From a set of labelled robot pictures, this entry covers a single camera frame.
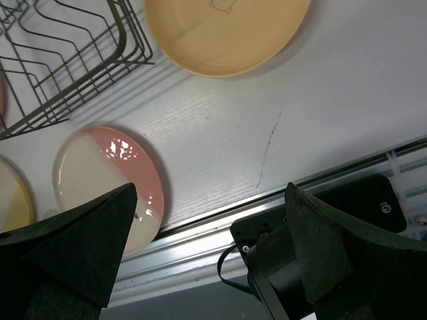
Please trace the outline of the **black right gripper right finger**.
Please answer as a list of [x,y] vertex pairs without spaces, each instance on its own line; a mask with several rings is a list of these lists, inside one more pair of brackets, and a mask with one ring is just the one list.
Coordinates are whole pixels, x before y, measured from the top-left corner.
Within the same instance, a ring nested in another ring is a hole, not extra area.
[[288,183],[287,222],[307,300],[318,303],[351,282],[412,298],[426,289],[426,243],[340,211]]

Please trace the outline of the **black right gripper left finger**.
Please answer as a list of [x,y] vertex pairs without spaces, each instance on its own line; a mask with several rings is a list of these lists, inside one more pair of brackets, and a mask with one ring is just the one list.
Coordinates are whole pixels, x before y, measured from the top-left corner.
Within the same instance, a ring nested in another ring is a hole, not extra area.
[[1,234],[1,287],[52,280],[107,307],[137,205],[126,183],[78,207]]

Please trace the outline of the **cream and yellow plate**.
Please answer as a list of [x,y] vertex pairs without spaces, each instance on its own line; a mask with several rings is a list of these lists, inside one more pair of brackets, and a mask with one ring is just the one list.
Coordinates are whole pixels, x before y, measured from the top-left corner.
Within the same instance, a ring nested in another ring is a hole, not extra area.
[[26,227],[35,222],[35,205],[20,172],[1,158],[1,232]]

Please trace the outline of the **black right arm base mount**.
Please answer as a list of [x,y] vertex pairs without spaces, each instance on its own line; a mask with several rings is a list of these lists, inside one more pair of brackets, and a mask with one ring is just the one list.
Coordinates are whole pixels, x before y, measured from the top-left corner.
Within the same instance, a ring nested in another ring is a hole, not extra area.
[[[407,228],[406,218],[389,179],[375,174],[316,195],[323,202],[367,223],[401,233]],[[286,207],[263,210],[254,215],[236,220],[230,227],[235,244],[226,249],[217,263],[218,275],[222,274],[225,258],[238,250],[244,261],[251,247],[269,235],[286,221]],[[297,273],[297,264],[292,263],[293,274],[285,280],[284,288],[275,288],[281,304],[290,319],[303,319],[314,312],[306,301],[304,288]]]

